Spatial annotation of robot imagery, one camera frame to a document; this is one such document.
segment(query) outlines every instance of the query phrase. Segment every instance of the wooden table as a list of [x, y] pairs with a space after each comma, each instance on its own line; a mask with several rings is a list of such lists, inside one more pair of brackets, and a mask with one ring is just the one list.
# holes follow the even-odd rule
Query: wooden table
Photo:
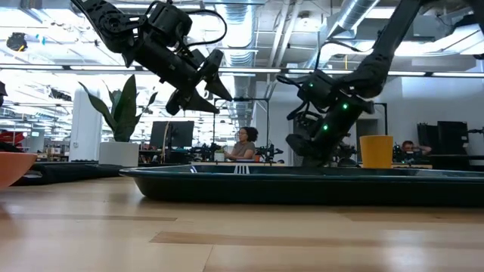
[[0, 271], [484, 271], [482, 210], [178, 204], [128, 178], [0, 191]]
[[406, 163], [395, 163], [392, 164], [392, 168], [425, 168], [425, 169], [432, 169], [432, 165], [409, 165]]

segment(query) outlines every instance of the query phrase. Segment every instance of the green leaf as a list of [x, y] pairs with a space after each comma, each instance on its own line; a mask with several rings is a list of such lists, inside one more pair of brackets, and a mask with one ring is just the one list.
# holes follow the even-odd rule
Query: green leaf
[[136, 117], [138, 117], [138, 122], [139, 122], [139, 118], [141, 118], [141, 115], [143, 113], [146, 113], [148, 111], [148, 107], [152, 103], [154, 103], [154, 100], [157, 98], [157, 94], [158, 94], [158, 92], [156, 92], [156, 93], [154, 93], [154, 94], [151, 95], [150, 100], [148, 101], [148, 105], [146, 107], [143, 107], [143, 110], [141, 111], [141, 113], [138, 116], [136, 116]]
[[114, 101], [113, 101], [113, 106], [111, 107], [111, 115], [114, 116], [114, 111], [116, 110], [117, 108], [117, 105], [119, 103], [119, 99], [121, 99], [121, 91], [113, 91], [113, 98], [114, 98]]
[[107, 108], [106, 104], [99, 98], [95, 97], [91, 93], [89, 93], [88, 89], [81, 83], [79, 84], [84, 88], [84, 91], [86, 94], [88, 94], [89, 101], [91, 101], [91, 105], [103, 115], [104, 120], [106, 121], [107, 125], [111, 128], [111, 130], [115, 131], [116, 130], [116, 121], [113, 119], [111, 116], [109, 109]]
[[112, 93], [112, 92], [110, 92], [110, 91], [107, 91], [107, 93], [109, 94], [109, 99], [111, 99], [111, 103], [112, 103], [112, 104], [113, 104], [113, 106], [114, 106], [114, 95], [113, 95], [113, 93]]
[[136, 79], [135, 75], [129, 77], [126, 84], [124, 84], [123, 92], [119, 103], [114, 110], [114, 120], [121, 122], [122, 118], [136, 115]]
[[139, 118], [133, 116], [131, 119], [124, 119], [118, 123], [116, 131], [113, 132], [114, 140], [119, 142], [129, 142], [131, 135], [135, 132]]
[[158, 92], [151, 95], [150, 101], [148, 102], [148, 105], [146, 107], [149, 107], [152, 103], [154, 103], [154, 100], [157, 99], [157, 94]]

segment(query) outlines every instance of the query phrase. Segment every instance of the woman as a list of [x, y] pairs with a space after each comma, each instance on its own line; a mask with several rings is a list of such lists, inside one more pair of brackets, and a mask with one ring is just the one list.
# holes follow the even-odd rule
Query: woman
[[239, 141], [234, 145], [232, 153], [224, 152], [226, 159], [255, 159], [257, 135], [259, 132], [256, 128], [243, 127], [239, 130]]

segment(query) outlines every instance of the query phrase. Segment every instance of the dark green tray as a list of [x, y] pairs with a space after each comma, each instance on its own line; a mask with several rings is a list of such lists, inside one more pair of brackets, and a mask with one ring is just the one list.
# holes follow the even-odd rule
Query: dark green tray
[[131, 168], [151, 199], [352, 206], [484, 206], [484, 173], [426, 169], [182, 165]]

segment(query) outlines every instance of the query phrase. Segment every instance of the black mat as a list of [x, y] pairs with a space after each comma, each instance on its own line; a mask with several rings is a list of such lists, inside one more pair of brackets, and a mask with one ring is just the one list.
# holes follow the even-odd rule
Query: black mat
[[124, 169], [151, 199], [351, 206], [484, 206], [484, 173], [196, 165]]
[[122, 167], [95, 162], [37, 162], [12, 186], [46, 185], [119, 176]]

